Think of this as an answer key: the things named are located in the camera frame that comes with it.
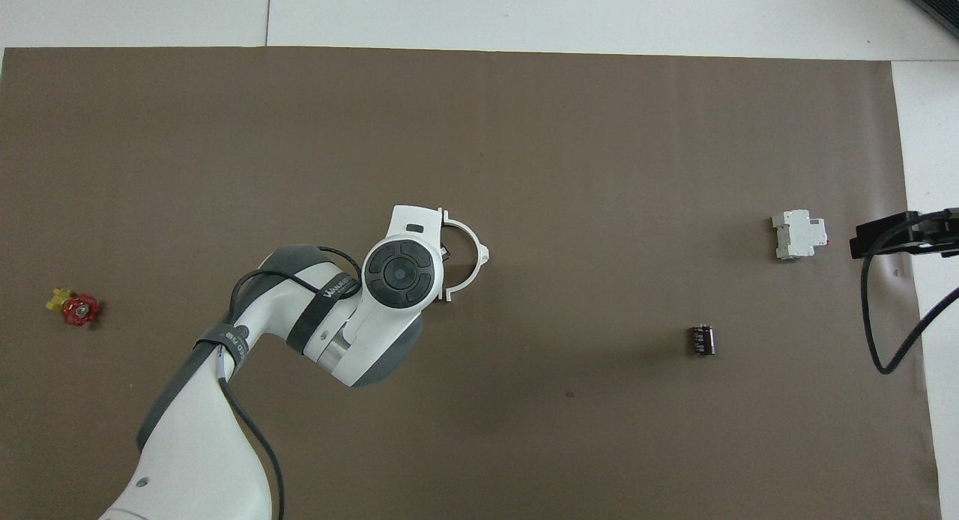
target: brown paper backdrop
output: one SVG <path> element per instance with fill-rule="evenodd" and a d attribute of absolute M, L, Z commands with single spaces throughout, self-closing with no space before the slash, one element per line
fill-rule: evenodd
<path fill-rule="evenodd" d="M 235 388 L 289 518 L 938 514 L 920 350 L 873 369 L 845 244 L 905 207 L 888 63 L 8 49 L 0 154 L 4 518 L 98 516 L 233 281 L 281 244 L 362 257 L 395 203 L 492 261 L 378 386 L 257 345 Z M 778 263 L 794 208 L 832 245 Z M 917 308 L 876 269 L 888 356 Z"/>

